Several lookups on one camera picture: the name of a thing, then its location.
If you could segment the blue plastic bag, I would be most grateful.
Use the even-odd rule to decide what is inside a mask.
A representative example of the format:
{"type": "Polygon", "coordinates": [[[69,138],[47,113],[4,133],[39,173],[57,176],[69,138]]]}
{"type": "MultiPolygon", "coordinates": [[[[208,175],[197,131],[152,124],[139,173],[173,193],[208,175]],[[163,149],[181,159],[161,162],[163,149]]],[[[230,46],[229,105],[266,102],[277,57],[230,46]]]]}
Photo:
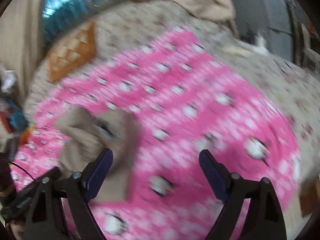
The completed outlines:
{"type": "Polygon", "coordinates": [[[23,132],[29,125],[20,106],[16,105],[11,99],[4,99],[7,104],[7,115],[9,123],[14,131],[23,132]]]}

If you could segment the beige zip jacket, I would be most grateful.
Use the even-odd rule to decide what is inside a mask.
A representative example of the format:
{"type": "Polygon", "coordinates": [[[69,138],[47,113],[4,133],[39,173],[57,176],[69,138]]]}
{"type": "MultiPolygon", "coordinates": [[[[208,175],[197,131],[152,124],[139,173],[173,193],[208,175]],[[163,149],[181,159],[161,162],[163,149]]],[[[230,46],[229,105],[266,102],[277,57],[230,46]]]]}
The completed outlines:
{"type": "Polygon", "coordinates": [[[69,137],[59,155],[63,178],[83,171],[108,148],[113,153],[113,163],[94,201],[125,201],[140,140],[140,124],[136,116],[122,109],[95,116],[87,109],[75,107],[60,116],[54,125],[69,137]]]}

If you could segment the orange checkered cushion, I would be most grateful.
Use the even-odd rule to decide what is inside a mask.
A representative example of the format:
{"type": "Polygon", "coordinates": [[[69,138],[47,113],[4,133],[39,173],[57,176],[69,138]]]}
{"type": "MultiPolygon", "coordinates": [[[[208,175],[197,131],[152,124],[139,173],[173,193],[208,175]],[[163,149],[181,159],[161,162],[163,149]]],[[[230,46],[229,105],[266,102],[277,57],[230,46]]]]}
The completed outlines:
{"type": "Polygon", "coordinates": [[[96,56],[95,22],[67,34],[47,54],[48,81],[56,83],[96,56]]]}

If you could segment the floral bed sheet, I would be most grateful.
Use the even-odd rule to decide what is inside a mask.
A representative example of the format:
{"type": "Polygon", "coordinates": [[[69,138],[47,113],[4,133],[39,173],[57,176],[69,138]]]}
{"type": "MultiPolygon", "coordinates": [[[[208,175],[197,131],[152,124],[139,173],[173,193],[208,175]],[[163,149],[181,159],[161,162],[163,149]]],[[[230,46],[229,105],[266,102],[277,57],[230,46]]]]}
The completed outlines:
{"type": "Polygon", "coordinates": [[[210,54],[259,88],[288,118],[298,139],[300,171],[298,189],[319,173],[319,81],[311,72],[275,55],[240,57],[226,52],[239,47],[223,25],[190,16],[179,5],[166,1],[124,2],[95,17],[97,58],[76,71],[82,74],[124,49],[150,42],[163,31],[186,24],[210,54]]]}

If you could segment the white power strip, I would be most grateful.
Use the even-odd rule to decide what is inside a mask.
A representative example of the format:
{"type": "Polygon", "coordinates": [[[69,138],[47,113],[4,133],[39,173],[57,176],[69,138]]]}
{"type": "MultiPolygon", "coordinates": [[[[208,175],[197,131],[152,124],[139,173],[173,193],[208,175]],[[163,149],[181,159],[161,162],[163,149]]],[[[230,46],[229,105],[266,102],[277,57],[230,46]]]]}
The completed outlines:
{"type": "Polygon", "coordinates": [[[255,35],[255,45],[253,46],[253,50],[255,53],[260,55],[267,55],[269,53],[266,40],[264,39],[263,35],[255,35]]]}

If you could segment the window with grille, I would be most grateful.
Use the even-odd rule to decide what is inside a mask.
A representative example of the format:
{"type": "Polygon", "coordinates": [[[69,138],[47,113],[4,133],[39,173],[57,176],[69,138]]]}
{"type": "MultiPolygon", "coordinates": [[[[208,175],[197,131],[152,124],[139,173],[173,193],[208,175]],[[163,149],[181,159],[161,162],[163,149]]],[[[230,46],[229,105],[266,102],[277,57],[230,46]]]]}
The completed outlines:
{"type": "Polygon", "coordinates": [[[64,32],[121,0],[44,0],[43,45],[49,47],[64,32]]]}

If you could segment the grey refrigerator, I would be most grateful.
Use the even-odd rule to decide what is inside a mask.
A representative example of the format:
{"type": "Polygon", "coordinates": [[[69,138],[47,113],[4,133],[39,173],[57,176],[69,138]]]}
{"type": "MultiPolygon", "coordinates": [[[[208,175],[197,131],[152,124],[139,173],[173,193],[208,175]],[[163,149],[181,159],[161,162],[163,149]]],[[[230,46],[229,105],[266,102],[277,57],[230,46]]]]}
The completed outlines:
{"type": "Polygon", "coordinates": [[[291,21],[284,0],[232,0],[240,39],[255,43],[261,34],[274,55],[293,61],[291,21]]]}

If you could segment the orange cloth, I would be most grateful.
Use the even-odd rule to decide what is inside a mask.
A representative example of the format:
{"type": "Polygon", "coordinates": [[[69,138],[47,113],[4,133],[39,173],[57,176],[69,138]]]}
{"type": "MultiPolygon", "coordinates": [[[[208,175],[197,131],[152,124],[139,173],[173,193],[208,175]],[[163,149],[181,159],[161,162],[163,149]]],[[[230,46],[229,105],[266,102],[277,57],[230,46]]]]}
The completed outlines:
{"type": "Polygon", "coordinates": [[[25,144],[28,143],[29,137],[31,136],[31,134],[33,133],[35,129],[34,125],[29,125],[24,131],[23,133],[20,135],[19,140],[18,140],[18,146],[21,147],[25,144]]]}

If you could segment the pink penguin blanket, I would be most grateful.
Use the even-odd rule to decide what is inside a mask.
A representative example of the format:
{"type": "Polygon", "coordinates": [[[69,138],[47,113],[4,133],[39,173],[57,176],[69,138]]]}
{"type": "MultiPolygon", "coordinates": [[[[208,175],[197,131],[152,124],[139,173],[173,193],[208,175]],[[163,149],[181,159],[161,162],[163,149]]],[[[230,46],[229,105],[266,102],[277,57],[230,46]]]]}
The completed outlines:
{"type": "Polygon", "coordinates": [[[90,205],[107,239],[204,237],[222,206],[199,166],[204,148],[246,179],[270,178],[282,209],[298,187],[297,140],[285,116],[189,30],[62,80],[36,107],[35,129],[16,156],[19,189],[59,165],[69,137],[54,123],[74,107],[122,109],[140,124],[127,199],[90,205]]]}

